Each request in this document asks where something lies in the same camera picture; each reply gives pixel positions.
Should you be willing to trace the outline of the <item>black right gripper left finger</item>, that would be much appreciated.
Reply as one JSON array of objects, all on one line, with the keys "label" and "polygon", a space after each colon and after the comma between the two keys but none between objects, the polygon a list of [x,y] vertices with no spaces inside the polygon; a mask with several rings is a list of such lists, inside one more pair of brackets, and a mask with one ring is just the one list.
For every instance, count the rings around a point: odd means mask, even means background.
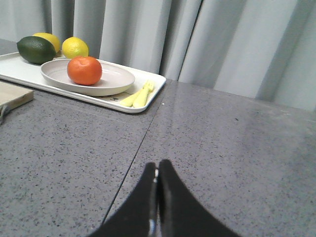
[{"label": "black right gripper left finger", "polygon": [[158,169],[146,164],[129,197],[92,237],[155,237],[158,210]]}]

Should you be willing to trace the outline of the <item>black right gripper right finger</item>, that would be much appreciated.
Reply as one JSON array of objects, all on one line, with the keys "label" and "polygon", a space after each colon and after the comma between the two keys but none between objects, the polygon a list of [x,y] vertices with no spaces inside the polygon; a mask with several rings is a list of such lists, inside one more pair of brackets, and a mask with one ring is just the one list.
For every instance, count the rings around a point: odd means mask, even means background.
[{"label": "black right gripper right finger", "polygon": [[195,199],[167,159],[159,163],[158,187],[163,237],[238,236]]}]

